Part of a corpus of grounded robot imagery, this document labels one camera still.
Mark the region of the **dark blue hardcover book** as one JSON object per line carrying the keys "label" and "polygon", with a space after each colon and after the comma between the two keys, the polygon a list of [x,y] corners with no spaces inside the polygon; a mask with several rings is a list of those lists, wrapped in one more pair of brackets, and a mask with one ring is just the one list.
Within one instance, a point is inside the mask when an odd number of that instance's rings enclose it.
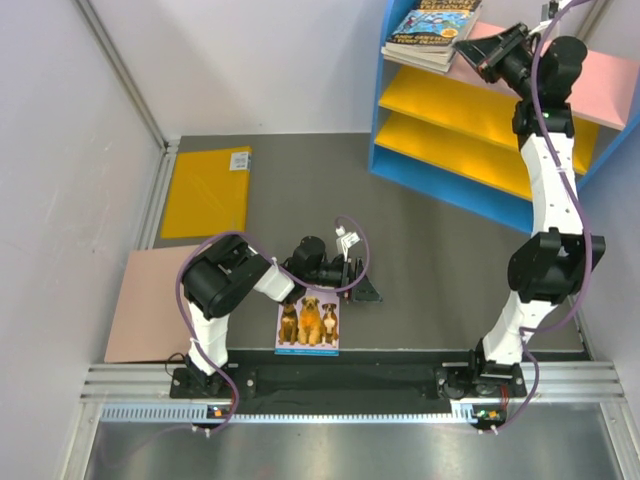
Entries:
{"label": "dark blue hardcover book", "polygon": [[386,46],[381,48],[381,53],[386,60],[438,74],[446,74],[450,70],[455,56],[452,50],[437,54],[405,53]]}

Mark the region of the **purple dog book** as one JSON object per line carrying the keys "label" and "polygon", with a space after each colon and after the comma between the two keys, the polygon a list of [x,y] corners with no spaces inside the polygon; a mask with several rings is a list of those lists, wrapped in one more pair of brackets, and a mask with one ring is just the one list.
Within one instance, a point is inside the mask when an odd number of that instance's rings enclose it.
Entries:
{"label": "purple dog book", "polygon": [[340,350],[340,297],[308,289],[293,304],[279,306],[275,353],[336,357]]}

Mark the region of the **black paperback book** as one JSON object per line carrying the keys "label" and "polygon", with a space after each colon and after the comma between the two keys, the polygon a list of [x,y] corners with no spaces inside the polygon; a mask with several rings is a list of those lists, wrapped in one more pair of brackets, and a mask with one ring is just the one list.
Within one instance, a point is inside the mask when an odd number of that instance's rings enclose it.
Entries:
{"label": "black paperback book", "polygon": [[418,1],[387,37],[385,47],[411,53],[448,52],[456,41],[467,38],[482,7],[480,0]]}

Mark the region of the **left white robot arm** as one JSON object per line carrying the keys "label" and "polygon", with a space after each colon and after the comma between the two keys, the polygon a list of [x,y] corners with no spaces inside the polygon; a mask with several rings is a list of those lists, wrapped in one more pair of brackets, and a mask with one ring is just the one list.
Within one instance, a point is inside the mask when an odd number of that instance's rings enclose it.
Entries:
{"label": "left white robot arm", "polygon": [[338,254],[326,255],[323,240],[304,237],[284,262],[268,259],[239,235],[228,235],[190,258],[179,274],[194,330],[185,363],[192,384],[205,396],[226,387],[226,337],[233,310],[252,291],[279,305],[276,344],[284,349],[334,351],[339,345],[341,301],[382,297],[366,275],[362,258],[351,259],[360,240],[339,231]]}

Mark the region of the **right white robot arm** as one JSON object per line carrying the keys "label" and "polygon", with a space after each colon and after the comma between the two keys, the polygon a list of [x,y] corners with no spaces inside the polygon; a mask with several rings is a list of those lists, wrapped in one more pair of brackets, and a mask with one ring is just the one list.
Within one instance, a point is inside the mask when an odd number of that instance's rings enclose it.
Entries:
{"label": "right white robot arm", "polygon": [[587,57],[584,43],[560,36],[543,49],[539,30],[518,23],[455,48],[485,82],[504,81],[519,95],[512,130],[532,192],[532,233],[510,258],[507,302],[468,366],[446,381],[487,396],[515,382],[524,346],[545,317],[581,291],[606,243],[585,231],[573,170],[568,98]]}

